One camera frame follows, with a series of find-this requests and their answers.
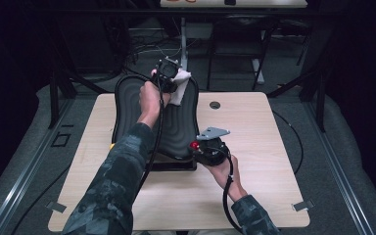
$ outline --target gray carpet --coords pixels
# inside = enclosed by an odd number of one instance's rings
[[[189,50],[188,71],[193,73],[201,89],[205,89],[206,86],[206,45],[205,42],[202,43],[197,40],[193,42]],[[277,84],[286,83],[295,78],[300,72],[300,67],[297,67],[295,63],[301,49],[302,45],[289,39],[272,40],[267,60],[263,67],[266,84],[259,86],[257,91],[270,92],[277,88]],[[136,64],[129,63],[128,66],[135,71],[148,75],[158,59],[163,57],[162,52],[141,53]],[[211,88],[215,91],[250,91],[253,76],[250,76],[250,78],[251,80],[246,78],[244,83],[235,79],[214,81]],[[100,82],[98,85],[113,91],[117,81],[118,77]],[[65,147],[48,147],[46,149],[38,171],[33,176],[33,180],[27,187],[15,213],[10,216],[3,234],[11,234],[27,208],[60,175],[74,156],[96,99],[96,94],[86,87],[80,84],[76,84],[75,87],[79,95],[72,101],[67,115],[62,119],[58,129],[55,130],[56,133],[60,131],[60,134],[69,135],[70,139]],[[304,199],[312,199],[315,207],[309,210],[311,223],[308,227],[283,228],[282,231],[284,234],[358,234],[346,202],[331,173],[323,146],[316,136],[313,126],[310,124],[309,119],[311,117],[305,112],[304,104],[297,98],[299,91],[300,87],[293,88],[278,98],[270,99],[269,103],[273,111],[279,113],[296,128],[302,139],[304,160],[296,177]],[[22,144],[0,179],[0,208],[18,176],[22,173],[24,166],[33,157],[41,140],[47,133],[50,117],[48,87],[39,91],[37,95],[40,98],[40,107],[33,125],[25,135]],[[326,134],[359,198],[365,216],[376,233],[376,192],[362,170],[360,155],[352,133],[342,118],[339,108],[332,100],[326,100],[325,108]],[[291,165],[293,168],[297,168],[301,157],[297,137],[289,125],[279,117],[275,116],[275,118],[290,157]],[[56,145],[65,143],[62,139],[58,139],[58,141],[55,142]],[[52,234],[47,228],[51,212],[45,206],[48,202],[57,201],[65,177],[66,174],[63,174],[50,190],[33,205],[16,234]]]

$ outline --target person's right hand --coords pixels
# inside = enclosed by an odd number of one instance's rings
[[[164,107],[166,107],[170,100],[170,94],[164,93],[163,99]],[[137,122],[143,122],[152,129],[160,114],[160,100],[161,97],[158,87],[151,81],[146,81],[145,84],[140,87],[139,104],[142,114]]]
[[[230,189],[228,190],[228,196],[230,196],[233,202],[236,202],[237,200],[246,196],[247,192],[241,185],[238,160],[234,155],[231,155],[231,161],[233,162],[233,182],[231,183]],[[224,162],[219,165],[204,165],[204,167],[210,171],[217,184],[222,189],[224,189],[225,184],[227,183],[228,174],[230,173],[229,160],[225,159]]]

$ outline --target wooden table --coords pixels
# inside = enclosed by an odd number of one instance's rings
[[[306,0],[237,0],[235,6],[224,4],[224,0],[197,0],[194,3],[185,0],[161,0],[161,7],[167,8],[305,8]]]
[[[219,102],[218,110],[210,102]],[[200,93],[200,132],[209,126],[229,129],[221,139],[239,159],[242,183],[264,206],[278,227],[309,225],[307,211],[294,211],[303,201],[279,130],[263,93]],[[108,155],[116,120],[114,94],[98,97],[58,203],[51,231],[61,231]],[[151,172],[134,206],[134,230],[231,228],[222,207],[222,189],[200,164],[195,171]]]

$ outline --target black cable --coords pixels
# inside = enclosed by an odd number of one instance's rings
[[[130,55],[136,55],[137,56],[138,54],[143,53],[149,47],[159,48],[159,50],[161,50],[161,47],[163,47],[163,46],[172,45],[171,42],[173,42],[173,41],[175,41],[174,38],[165,37],[165,38],[162,38],[158,41],[153,41],[151,43],[140,42],[139,44],[141,44],[141,45],[138,46],[138,48],[133,49],[130,52]]]
[[[216,149],[216,148],[212,148],[212,147],[207,147],[207,149],[210,149],[210,150],[215,150],[215,151],[219,151],[220,153],[222,153],[226,158],[227,160],[230,162],[230,172],[228,174],[228,177],[227,177],[227,182],[225,183],[225,186],[224,186],[224,191],[222,193],[222,206],[224,208],[224,212],[225,212],[225,216],[227,217],[228,221],[231,223],[231,225],[237,230],[239,231],[240,233],[243,233],[240,226],[237,225],[237,223],[234,221],[234,219],[231,217],[231,214],[230,214],[230,211],[228,210],[228,190],[230,189],[230,185],[231,183],[233,182],[233,174],[234,174],[234,164],[233,164],[233,161],[231,160],[231,154],[230,152],[228,151],[228,154],[225,154],[224,151],[220,150],[220,149]]]
[[[304,161],[304,145],[302,144],[301,137],[299,136],[298,131],[296,131],[296,129],[292,126],[292,124],[290,122],[288,122],[284,117],[282,117],[281,115],[279,115],[277,112],[275,112],[273,110],[272,110],[272,112],[274,114],[276,114],[278,117],[280,117],[283,121],[285,121],[286,124],[289,125],[289,127],[291,127],[291,129],[295,133],[296,137],[298,138],[299,145],[301,146],[301,159],[299,161],[298,167],[294,170],[294,174],[297,174],[298,171],[299,171],[299,169],[301,168],[302,162]]]
[[[134,48],[137,44],[141,44],[140,48],[138,49],[133,49],[126,57],[126,60],[125,60],[125,64],[128,65],[129,63],[132,63],[133,65],[136,64],[136,61],[138,61],[139,59],[139,53],[143,52],[145,50],[146,47],[160,47],[162,46],[162,44],[165,42],[165,41],[169,41],[169,40],[173,40],[172,38],[170,37],[166,37],[166,38],[161,38],[160,40],[157,40],[157,41],[153,41],[151,43],[145,43],[144,41],[144,38],[147,38],[147,37],[153,37],[152,36],[137,36],[138,38],[142,38],[142,40],[140,40],[139,43],[132,43],[132,48]]]
[[[137,53],[137,52],[141,52],[141,51],[143,51],[144,49],[146,49],[147,47],[156,47],[156,46],[166,46],[166,45],[173,45],[173,44],[175,44],[175,45],[179,45],[179,42],[177,41],[177,39],[175,39],[175,38],[171,38],[171,37],[164,37],[164,38],[160,38],[160,39],[158,39],[158,40],[156,40],[156,41],[152,41],[152,42],[145,42],[145,38],[149,38],[149,37],[151,37],[151,38],[156,38],[156,37],[154,37],[154,36],[144,36],[144,37],[142,37],[142,41],[141,42],[139,42],[139,44],[141,44],[140,45],[140,47],[139,48],[137,48],[136,50],[135,50],[135,52],[134,53]]]
[[[44,191],[41,192],[41,194],[35,199],[35,201],[32,202],[32,204],[26,209],[26,211],[23,213],[23,216],[21,216],[21,219],[18,221],[17,225],[15,226],[14,230],[12,230],[12,233],[11,235],[15,235],[15,233],[17,232],[18,228],[20,227],[21,223],[23,222],[24,218],[26,217],[26,215],[29,213],[29,211],[32,210],[33,206],[35,206],[35,204],[42,198],[42,196],[44,196],[44,194],[61,178],[61,176],[63,176],[64,173],[66,173],[66,171],[70,168],[71,164],[69,164],[61,173],[59,176],[57,176],[57,178],[55,180],[53,180],[53,182],[51,182],[50,185],[48,185]]]
[[[161,82],[160,82],[160,79],[157,79],[157,83],[158,83],[158,89],[160,91],[160,117],[159,117],[159,126],[158,126],[158,131],[157,131],[157,139],[155,141],[155,147],[154,147],[154,151],[152,152],[152,155],[151,155],[151,158],[149,160],[149,163],[146,165],[145,167],[145,172],[142,176],[142,179],[140,180],[140,183],[139,183],[139,189],[138,191],[136,192],[136,196],[139,194],[139,191],[140,189],[142,188],[143,184],[145,183],[146,181],[146,178],[148,178],[148,175],[149,173],[151,172],[152,170],[152,167],[154,165],[154,160],[155,160],[155,155],[158,151],[158,148],[160,146],[160,142],[161,142],[161,136],[162,136],[162,127],[163,127],[163,122],[164,122],[164,96],[163,96],[163,91],[162,91],[162,85],[161,85]]]

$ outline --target controller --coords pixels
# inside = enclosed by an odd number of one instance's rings
[[[194,159],[202,165],[220,165],[229,155],[228,147],[219,136],[229,134],[229,130],[209,127],[190,144]]]
[[[157,63],[157,72],[151,78],[152,83],[160,88],[163,93],[175,92],[178,85],[173,82],[173,79],[178,74],[179,68],[178,61],[173,61],[169,57],[165,57],[164,60],[160,60]]]

